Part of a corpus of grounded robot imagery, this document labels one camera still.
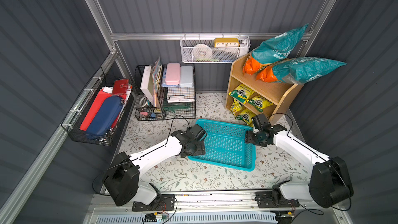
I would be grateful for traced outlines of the white tape roll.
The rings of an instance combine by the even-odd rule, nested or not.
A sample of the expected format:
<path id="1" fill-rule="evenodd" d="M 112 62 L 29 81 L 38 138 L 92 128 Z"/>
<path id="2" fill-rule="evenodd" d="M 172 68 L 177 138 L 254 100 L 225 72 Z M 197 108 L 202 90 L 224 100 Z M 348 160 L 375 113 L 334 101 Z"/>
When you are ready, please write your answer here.
<path id="1" fill-rule="evenodd" d="M 213 56 L 212 49 L 205 44 L 195 45 L 192 54 L 195 60 L 211 60 Z"/>

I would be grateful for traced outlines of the wooden shelf unit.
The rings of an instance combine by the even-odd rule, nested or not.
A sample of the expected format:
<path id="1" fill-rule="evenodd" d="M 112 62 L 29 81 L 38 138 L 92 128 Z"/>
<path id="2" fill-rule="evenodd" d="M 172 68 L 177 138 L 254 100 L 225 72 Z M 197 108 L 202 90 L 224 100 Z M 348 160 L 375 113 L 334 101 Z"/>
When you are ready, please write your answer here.
<path id="1" fill-rule="evenodd" d="M 261 95 L 273 103 L 272 106 L 263 111 L 263 114 L 269 118 L 272 124 L 275 124 L 287 112 L 303 85 L 266 83 L 256 80 L 255 75 L 244 74 L 243 66 L 248 57 L 249 54 L 246 54 L 232 63 L 227 93 L 230 93 L 240 84 L 248 86 L 255 92 L 252 97 Z"/>

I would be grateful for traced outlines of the light blue pencil case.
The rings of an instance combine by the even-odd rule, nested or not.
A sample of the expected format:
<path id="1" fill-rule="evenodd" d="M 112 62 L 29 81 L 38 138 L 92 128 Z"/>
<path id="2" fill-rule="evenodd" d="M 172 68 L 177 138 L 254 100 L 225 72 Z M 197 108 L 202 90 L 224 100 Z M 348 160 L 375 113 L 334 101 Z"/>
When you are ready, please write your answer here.
<path id="1" fill-rule="evenodd" d="M 190 88 L 194 83 L 193 66 L 187 65 L 180 68 L 180 83 L 181 88 Z"/>

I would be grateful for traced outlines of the pink pencil case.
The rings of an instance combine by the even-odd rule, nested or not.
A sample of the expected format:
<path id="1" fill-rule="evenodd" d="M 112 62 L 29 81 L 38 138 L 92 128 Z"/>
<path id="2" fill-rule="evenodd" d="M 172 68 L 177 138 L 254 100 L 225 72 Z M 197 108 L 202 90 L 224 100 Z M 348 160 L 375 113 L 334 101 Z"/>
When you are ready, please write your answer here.
<path id="1" fill-rule="evenodd" d="M 165 84 L 168 86 L 179 85 L 181 65 L 179 63 L 169 63 L 166 67 Z"/>

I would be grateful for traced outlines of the red folder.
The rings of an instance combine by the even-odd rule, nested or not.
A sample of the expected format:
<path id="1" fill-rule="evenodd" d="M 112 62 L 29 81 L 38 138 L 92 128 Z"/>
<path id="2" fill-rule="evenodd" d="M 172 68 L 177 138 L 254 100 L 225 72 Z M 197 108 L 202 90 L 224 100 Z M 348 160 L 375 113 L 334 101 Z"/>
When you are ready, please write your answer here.
<path id="1" fill-rule="evenodd" d="M 80 125 L 80 130 L 86 131 L 92 120 L 95 118 L 97 112 L 99 111 L 101 105 L 104 101 L 112 96 L 112 87 L 103 87 L 96 95 L 94 102 L 92 103 L 88 113 L 86 114 L 82 124 Z"/>

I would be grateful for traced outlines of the white book in organizer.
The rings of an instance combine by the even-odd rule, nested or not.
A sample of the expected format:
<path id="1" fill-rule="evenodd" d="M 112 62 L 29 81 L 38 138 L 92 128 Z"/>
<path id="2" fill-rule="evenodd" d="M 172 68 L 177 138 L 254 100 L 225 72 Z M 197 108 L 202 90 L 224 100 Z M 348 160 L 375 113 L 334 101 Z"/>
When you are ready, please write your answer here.
<path id="1" fill-rule="evenodd" d="M 150 65 L 145 66 L 140 89 L 151 105 L 154 106 L 154 85 L 151 69 L 152 67 Z"/>

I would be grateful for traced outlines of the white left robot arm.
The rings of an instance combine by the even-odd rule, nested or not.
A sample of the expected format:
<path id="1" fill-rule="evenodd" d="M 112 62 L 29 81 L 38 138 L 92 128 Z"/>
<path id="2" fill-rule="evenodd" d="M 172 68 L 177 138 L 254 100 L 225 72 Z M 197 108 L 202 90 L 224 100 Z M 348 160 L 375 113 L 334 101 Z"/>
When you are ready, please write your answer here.
<path id="1" fill-rule="evenodd" d="M 116 206 L 123 206 L 130 201 L 151 205 L 161 199 L 161 194 L 152 183 L 141 183 L 141 176 L 171 157 L 206 154 L 206 137 L 206 131 L 196 124 L 185 131 L 174 131 L 164 141 L 144 151 L 130 155 L 121 152 L 106 170 L 103 185 Z"/>

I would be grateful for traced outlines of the floral table mat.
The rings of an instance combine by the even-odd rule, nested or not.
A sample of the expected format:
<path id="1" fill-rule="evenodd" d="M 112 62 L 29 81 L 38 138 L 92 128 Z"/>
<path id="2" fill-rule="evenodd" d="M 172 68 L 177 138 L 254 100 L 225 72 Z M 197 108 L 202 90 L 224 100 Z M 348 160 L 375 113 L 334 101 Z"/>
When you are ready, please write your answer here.
<path id="1" fill-rule="evenodd" d="M 167 138 L 170 130 L 187 127 L 183 119 L 138 121 L 132 116 L 120 151 L 127 154 L 147 149 Z M 152 167 L 141 180 L 160 191 L 211 191 L 272 188 L 282 181 L 307 181 L 310 172 L 281 148 L 257 147 L 255 169 L 251 172 L 172 157 Z"/>

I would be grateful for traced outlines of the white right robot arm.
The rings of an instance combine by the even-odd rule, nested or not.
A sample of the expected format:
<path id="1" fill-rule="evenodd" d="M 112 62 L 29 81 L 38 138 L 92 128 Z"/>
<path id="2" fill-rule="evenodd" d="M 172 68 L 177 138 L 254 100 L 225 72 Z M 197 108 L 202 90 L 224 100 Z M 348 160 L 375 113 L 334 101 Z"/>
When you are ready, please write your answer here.
<path id="1" fill-rule="evenodd" d="M 271 201 L 274 205 L 313 201 L 323 208 L 350 200 L 354 194 L 346 162 L 319 152 L 280 124 L 272 125 L 263 115 L 251 117 L 253 130 L 245 134 L 245 143 L 266 147 L 274 145 L 296 159 L 310 173 L 306 182 L 284 181 L 273 186 Z"/>

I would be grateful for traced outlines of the dark red wallet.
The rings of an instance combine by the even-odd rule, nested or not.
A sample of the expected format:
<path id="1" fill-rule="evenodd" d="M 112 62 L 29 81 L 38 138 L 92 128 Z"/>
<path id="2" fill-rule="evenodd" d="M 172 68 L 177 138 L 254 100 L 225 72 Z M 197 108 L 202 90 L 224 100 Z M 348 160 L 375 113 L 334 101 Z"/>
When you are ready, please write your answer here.
<path id="1" fill-rule="evenodd" d="M 120 80 L 115 80 L 114 85 L 113 85 L 113 90 L 112 90 L 112 95 L 124 95 L 126 94 L 127 90 L 129 88 L 129 80 L 128 79 L 120 79 Z"/>

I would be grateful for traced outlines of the yellow clock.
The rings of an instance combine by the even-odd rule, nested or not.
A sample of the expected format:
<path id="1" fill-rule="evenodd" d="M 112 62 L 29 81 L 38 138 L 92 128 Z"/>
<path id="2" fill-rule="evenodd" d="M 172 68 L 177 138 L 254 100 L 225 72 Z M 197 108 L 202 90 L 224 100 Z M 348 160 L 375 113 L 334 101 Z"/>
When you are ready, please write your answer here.
<path id="1" fill-rule="evenodd" d="M 214 40 L 215 48 L 238 48 L 240 43 L 238 38 L 215 38 Z"/>

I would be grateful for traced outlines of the navy blue pouch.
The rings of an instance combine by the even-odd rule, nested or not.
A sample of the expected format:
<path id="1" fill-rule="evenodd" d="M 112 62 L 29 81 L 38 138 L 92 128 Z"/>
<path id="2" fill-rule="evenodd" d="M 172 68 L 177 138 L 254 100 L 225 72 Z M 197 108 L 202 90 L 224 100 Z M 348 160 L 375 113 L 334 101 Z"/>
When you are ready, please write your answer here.
<path id="1" fill-rule="evenodd" d="M 95 140 L 103 137 L 118 118 L 123 107 L 122 98 L 119 96 L 108 97 L 99 108 L 94 119 L 86 130 L 86 137 Z"/>

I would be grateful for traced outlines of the teal plastic basket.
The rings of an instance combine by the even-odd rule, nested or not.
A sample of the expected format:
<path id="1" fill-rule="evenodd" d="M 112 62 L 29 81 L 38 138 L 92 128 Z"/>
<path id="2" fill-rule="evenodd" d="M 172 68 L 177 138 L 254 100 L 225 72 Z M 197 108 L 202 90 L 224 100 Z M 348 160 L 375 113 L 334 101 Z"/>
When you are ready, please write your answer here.
<path id="1" fill-rule="evenodd" d="M 206 154 L 188 159 L 247 172 L 255 169 L 256 147 L 245 143 L 245 134 L 251 127 L 205 119 L 197 120 L 196 124 L 207 133 Z"/>

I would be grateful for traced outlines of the yellow fertilizer packet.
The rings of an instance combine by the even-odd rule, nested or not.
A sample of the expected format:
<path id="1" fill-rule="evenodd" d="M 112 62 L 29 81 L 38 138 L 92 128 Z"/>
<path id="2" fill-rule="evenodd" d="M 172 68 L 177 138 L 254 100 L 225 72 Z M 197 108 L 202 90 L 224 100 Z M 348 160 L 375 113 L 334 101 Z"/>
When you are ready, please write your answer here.
<path id="1" fill-rule="evenodd" d="M 246 125 L 253 126 L 252 118 L 255 117 L 256 114 L 251 110 L 245 109 L 242 110 L 236 117 L 235 120 L 242 120 Z"/>
<path id="2" fill-rule="evenodd" d="M 251 98 L 248 103 L 256 108 L 258 112 L 263 113 L 263 111 L 269 107 L 274 105 L 271 101 L 267 100 L 265 97 L 261 95 L 256 95 Z"/>
<path id="3" fill-rule="evenodd" d="M 234 116 L 236 116 L 242 110 L 243 110 L 243 106 L 242 106 L 241 102 L 238 101 L 237 99 L 234 99 L 233 103 L 232 103 L 232 105 L 230 107 L 230 111 L 232 112 L 232 114 Z"/>
<path id="4" fill-rule="evenodd" d="M 249 98 L 255 93 L 254 90 L 249 88 L 247 85 L 240 84 L 234 90 L 229 92 L 229 95 L 239 101 L 242 104 L 245 104 L 249 101 Z"/>

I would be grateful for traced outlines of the teal fertilizer bag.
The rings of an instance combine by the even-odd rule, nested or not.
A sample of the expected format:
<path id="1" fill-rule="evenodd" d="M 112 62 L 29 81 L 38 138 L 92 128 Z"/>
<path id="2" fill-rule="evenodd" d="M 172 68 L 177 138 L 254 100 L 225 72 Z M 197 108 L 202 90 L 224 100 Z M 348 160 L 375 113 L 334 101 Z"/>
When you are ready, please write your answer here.
<path id="1" fill-rule="evenodd" d="M 342 61 L 317 57 L 284 59 L 266 66 L 256 75 L 256 80 L 303 85 L 345 65 Z"/>
<path id="2" fill-rule="evenodd" d="M 263 41 L 247 58 L 243 73 L 253 75 L 262 67 L 279 62 L 288 57 L 302 39 L 309 24 L 287 31 L 281 35 Z"/>

